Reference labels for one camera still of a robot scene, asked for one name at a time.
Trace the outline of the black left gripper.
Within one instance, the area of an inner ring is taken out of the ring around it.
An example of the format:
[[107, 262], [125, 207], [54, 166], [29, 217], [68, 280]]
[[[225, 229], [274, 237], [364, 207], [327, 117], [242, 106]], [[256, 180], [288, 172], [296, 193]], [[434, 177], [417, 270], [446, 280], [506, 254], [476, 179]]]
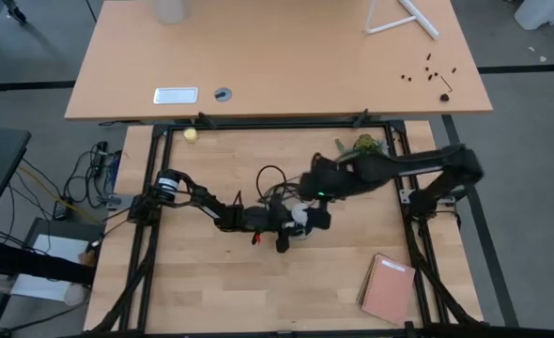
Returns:
[[276, 251], [279, 254], [284, 254], [290, 247], [289, 235], [306, 234], [304, 224], [290, 223], [292, 217], [285, 206], [284, 200], [282, 193], [274, 193], [269, 198], [269, 203], [264, 207], [243, 207], [239, 193], [237, 202], [239, 203], [240, 212], [237, 214], [237, 231], [253, 233], [253, 245], [261, 241], [262, 233], [275, 233], [277, 235], [275, 240]]

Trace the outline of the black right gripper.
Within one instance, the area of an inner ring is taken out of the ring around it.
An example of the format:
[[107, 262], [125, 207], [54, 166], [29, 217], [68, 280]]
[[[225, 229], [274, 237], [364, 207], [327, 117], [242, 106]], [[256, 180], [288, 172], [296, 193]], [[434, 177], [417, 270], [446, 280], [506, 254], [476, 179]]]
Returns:
[[[315, 153], [311, 158], [310, 169], [300, 175], [297, 193], [301, 200], [342, 199], [353, 194], [354, 176], [340, 169], [336, 161]], [[331, 227], [331, 215], [327, 210], [307, 209], [307, 227], [328, 230]]]

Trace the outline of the chrome lamp base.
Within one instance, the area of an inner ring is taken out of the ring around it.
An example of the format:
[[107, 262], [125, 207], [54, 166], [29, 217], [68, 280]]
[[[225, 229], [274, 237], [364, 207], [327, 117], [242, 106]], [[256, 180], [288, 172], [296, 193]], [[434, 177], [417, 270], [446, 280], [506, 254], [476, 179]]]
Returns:
[[310, 237], [313, 233], [313, 230], [314, 229], [309, 229], [307, 227], [307, 225], [305, 225], [305, 229], [306, 229], [306, 234], [305, 235], [289, 235], [290, 238], [292, 239], [296, 239], [296, 240], [305, 240], [307, 239], [308, 237]]

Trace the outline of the white lightbulb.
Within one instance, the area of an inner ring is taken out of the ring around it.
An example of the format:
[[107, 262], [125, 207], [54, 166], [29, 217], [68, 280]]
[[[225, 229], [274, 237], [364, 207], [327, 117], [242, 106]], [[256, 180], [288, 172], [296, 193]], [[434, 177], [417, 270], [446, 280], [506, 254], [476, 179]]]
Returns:
[[297, 203], [291, 207], [291, 217], [296, 224], [305, 225], [308, 222], [307, 209], [308, 205], [304, 203]]

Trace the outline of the potted succulent plant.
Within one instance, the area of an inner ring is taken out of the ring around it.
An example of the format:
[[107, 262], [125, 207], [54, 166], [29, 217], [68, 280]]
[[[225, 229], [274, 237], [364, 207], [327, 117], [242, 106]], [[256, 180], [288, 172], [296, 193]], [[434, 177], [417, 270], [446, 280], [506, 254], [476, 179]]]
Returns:
[[387, 155], [389, 150], [385, 141], [374, 139], [367, 133], [361, 134], [352, 147], [345, 147], [340, 139], [335, 139], [334, 143], [340, 153], [336, 161], [346, 161], [362, 154]]

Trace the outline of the pink spiral notebook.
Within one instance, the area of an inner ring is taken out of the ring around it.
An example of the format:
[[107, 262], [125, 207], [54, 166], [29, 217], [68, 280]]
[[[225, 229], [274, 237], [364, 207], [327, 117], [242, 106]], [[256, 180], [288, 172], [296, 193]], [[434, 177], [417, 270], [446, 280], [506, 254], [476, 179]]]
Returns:
[[415, 269], [377, 253], [365, 274], [357, 297], [363, 312], [403, 325], [413, 294]]

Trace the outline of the light wooden desk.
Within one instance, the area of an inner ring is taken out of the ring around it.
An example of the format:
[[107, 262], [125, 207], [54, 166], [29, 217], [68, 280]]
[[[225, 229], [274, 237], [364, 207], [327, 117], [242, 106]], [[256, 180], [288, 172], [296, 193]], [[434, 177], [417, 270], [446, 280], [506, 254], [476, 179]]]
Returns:
[[[363, 33], [371, 0], [189, 0], [178, 24], [152, 0], [107, 1], [74, 85], [69, 119], [488, 113], [492, 109], [450, 0], [412, 0], [418, 23]], [[378, 0], [372, 26], [406, 18]], [[449, 93], [443, 75], [454, 89]], [[195, 104], [153, 103], [160, 87], [197, 87]], [[214, 92], [233, 96], [218, 102]], [[450, 100], [441, 101], [448, 94]]]

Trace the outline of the white tripod stand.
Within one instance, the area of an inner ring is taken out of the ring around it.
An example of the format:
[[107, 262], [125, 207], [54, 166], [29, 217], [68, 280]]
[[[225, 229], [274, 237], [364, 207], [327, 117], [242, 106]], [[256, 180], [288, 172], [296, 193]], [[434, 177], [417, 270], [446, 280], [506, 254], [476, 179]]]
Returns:
[[367, 12], [363, 33], [366, 36], [374, 35], [406, 23], [417, 22], [428, 36], [433, 40], [439, 40], [441, 33], [438, 29], [421, 13], [421, 11], [412, 3], [411, 0], [397, 0], [398, 3], [409, 13], [409, 16], [398, 21], [386, 23], [380, 26], [372, 26], [371, 22], [374, 17], [378, 0], [371, 0], [370, 7]]

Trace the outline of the clear plastic cup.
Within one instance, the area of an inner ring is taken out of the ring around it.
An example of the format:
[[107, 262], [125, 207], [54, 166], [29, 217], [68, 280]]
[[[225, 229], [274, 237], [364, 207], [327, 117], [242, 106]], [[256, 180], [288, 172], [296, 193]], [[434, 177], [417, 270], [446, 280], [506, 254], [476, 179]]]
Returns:
[[70, 284], [65, 290], [63, 301], [68, 306], [77, 306], [87, 302], [89, 288], [81, 284]]

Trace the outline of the white paper sheet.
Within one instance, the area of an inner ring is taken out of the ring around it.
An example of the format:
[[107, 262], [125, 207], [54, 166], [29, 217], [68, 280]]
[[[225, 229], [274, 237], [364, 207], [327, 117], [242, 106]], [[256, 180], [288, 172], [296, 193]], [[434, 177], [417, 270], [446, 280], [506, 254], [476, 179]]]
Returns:
[[[38, 235], [34, 249], [52, 256], [67, 259], [73, 263], [80, 263], [80, 254], [85, 252], [85, 240], [61, 238], [49, 235]], [[63, 301], [68, 306], [75, 306], [85, 302], [88, 291], [71, 282], [52, 281], [42, 277], [21, 274], [17, 277], [10, 294], [12, 296], [31, 297], [44, 300]]]

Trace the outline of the black power adapter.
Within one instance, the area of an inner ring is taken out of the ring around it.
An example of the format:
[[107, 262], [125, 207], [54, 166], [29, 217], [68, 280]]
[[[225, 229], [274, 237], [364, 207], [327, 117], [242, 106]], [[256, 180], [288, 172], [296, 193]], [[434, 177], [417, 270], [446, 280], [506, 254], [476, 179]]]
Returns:
[[53, 219], [55, 221], [66, 221], [70, 216], [71, 209], [69, 207], [59, 201], [54, 202]]

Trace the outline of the white cylindrical bin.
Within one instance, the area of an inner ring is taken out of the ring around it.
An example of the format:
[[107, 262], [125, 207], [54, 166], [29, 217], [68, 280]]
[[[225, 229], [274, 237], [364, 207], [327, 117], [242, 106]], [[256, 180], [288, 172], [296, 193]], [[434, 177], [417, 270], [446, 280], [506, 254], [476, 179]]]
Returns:
[[178, 24], [188, 16], [187, 0], [152, 0], [154, 15], [159, 23]]

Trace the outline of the black beam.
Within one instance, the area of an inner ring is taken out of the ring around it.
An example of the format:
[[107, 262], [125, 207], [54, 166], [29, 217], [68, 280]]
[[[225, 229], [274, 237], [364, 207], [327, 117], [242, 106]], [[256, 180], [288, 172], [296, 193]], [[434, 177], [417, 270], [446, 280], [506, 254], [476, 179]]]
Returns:
[[75, 284], [92, 284], [95, 272], [94, 267], [0, 243], [0, 274], [27, 274]]

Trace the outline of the white round pillar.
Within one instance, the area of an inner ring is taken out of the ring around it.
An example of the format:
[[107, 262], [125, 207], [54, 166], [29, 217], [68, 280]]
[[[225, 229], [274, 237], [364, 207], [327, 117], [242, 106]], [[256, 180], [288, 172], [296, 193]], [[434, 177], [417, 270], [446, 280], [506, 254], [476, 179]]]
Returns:
[[554, 25], [554, 0], [523, 0], [514, 18], [524, 30], [535, 30], [543, 24]]

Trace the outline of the black stand foot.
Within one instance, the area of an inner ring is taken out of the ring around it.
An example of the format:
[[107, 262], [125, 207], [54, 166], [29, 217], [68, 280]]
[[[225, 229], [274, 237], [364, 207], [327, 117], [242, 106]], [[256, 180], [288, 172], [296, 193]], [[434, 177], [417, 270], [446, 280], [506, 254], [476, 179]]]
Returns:
[[0, 0], [6, 7], [8, 15], [19, 24], [27, 23], [25, 15], [19, 9], [16, 0]]

